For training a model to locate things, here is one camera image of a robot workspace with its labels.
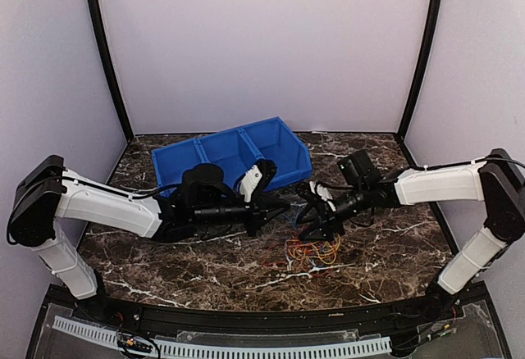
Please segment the blue three-compartment plastic bin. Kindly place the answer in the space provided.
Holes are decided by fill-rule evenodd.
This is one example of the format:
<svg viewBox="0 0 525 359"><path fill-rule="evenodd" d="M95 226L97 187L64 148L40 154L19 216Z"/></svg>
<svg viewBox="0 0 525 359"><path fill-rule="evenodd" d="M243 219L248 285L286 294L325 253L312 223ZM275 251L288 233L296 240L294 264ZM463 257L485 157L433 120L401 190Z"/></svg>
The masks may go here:
<svg viewBox="0 0 525 359"><path fill-rule="evenodd" d="M267 191L309 179L313 172L307 146L279 117L157 148L152 157L160 187L180 183L183 173L200 163L220 166L232 187L257 160L271 160L276 175Z"/></svg>

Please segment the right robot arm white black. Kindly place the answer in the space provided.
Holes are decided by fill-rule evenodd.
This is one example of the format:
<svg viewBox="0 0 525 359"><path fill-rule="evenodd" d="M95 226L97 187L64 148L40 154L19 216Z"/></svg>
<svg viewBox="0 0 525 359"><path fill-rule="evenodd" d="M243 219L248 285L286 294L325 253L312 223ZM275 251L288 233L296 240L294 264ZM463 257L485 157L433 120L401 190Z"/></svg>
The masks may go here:
<svg viewBox="0 0 525 359"><path fill-rule="evenodd" d="M385 175L368 152L358 150L338 161L345 185L320 181L297 186L307 205L297 216L303 242L333 241L345 222L364 211L419 204L477 203L485 211L479 230L440 269L418 304L424 320L438 320L475 277L524 235L524 164L503 148L488 155L436 166L409 166Z"/></svg>

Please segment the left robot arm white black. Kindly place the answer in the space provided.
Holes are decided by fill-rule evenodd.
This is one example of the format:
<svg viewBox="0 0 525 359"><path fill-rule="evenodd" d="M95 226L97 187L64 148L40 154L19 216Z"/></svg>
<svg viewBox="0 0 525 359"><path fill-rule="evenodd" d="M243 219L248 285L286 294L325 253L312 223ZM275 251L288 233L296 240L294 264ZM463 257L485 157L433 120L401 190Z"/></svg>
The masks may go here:
<svg viewBox="0 0 525 359"><path fill-rule="evenodd" d="M242 225L251 237L288 211L289 202L266 194L276 164L259 159L233 186L212 163L186 170L181 181L149 193L130 193L92 181L51 155L17 186L6 227L12 246L31 248L69 289L77 306L98 323L116 315L103 278L63 233L61 219L122 229L156 243L176 243L199 227Z"/></svg>

